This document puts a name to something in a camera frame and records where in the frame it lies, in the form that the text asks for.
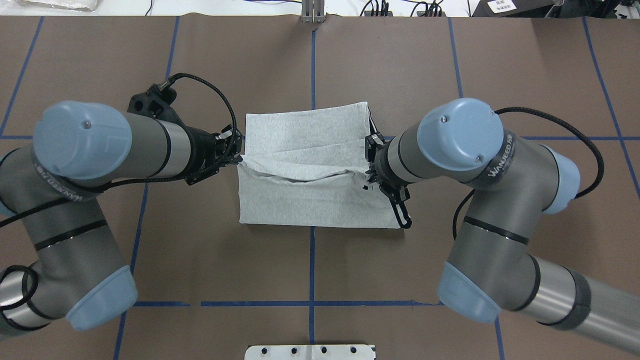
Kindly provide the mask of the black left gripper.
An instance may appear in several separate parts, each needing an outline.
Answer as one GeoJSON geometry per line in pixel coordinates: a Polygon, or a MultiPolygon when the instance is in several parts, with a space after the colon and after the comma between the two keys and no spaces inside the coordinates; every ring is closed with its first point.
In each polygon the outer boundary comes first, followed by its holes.
{"type": "Polygon", "coordinates": [[[237,166],[243,161],[243,134],[233,125],[227,125],[221,133],[187,126],[172,107],[177,92],[161,89],[153,84],[144,92],[133,95],[127,111],[137,116],[148,117],[160,125],[166,141],[166,150],[161,166],[151,179],[168,182],[183,180],[189,186],[201,182],[208,176],[203,173],[206,166],[237,166]]]}

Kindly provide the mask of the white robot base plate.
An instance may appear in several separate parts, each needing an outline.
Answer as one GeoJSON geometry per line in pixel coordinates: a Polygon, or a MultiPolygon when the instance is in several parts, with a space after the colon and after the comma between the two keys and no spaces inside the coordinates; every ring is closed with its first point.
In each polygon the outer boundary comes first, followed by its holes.
{"type": "Polygon", "coordinates": [[[245,360],[376,360],[377,351],[370,344],[288,344],[253,345],[245,360]]]}

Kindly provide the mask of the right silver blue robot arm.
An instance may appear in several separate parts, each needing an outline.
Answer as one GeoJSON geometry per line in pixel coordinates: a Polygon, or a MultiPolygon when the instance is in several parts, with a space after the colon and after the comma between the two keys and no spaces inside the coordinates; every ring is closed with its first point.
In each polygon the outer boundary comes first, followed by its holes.
{"type": "Polygon", "coordinates": [[[494,110],[468,97],[433,109],[389,141],[369,125],[368,182],[389,199],[400,228],[412,225],[405,205],[411,184],[446,177],[471,188],[461,227],[452,227],[454,245],[438,284],[443,305],[485,324],[502,310],[521,313],[553,330],[639,355],[637,296],[527,252],[543,214],[562,212],[601,184],[601,151],[580,130],[546,112],[494,110]],[[582,141],[597,164],[591,185],[579,191],[581,175],[571,159],[505,129],[500,116],[511,112],[551,121],[582,141]]]}

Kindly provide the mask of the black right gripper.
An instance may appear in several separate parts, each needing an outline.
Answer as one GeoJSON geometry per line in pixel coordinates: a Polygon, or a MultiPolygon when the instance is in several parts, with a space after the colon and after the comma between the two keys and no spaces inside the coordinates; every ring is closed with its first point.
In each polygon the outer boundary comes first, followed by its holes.
{"type": "Polygon", "coordinates": [[[379,185],[379,189],[390,202],[398,226],[402,229],[411,228],[413,221],[405,202],[409,200],[408,182],[398,178],[391,170],[387,157],[390,147],[385,142],[382,133],[372,133],[365,137],[365,159],[372,162],[372,181],[379,185]]]}

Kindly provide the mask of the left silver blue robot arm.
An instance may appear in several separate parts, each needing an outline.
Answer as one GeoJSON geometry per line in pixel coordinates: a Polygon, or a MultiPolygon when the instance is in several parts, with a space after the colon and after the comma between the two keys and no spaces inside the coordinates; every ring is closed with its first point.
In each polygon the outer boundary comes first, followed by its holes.
{"type": "Polygon", "coordinates": [[[36,252],[30,265],[1,271],[1,339],[65,319],[87,331],[138,299],[98,197],[135,183],[194,185],[237,164],[242,134],[230,114],[219,132],[185,125],[173,109],[172,81],[131,97],[125,111],[62,101],[46,109],[32,142],[1,158],[1,225],[21,221],[36,252]]]}

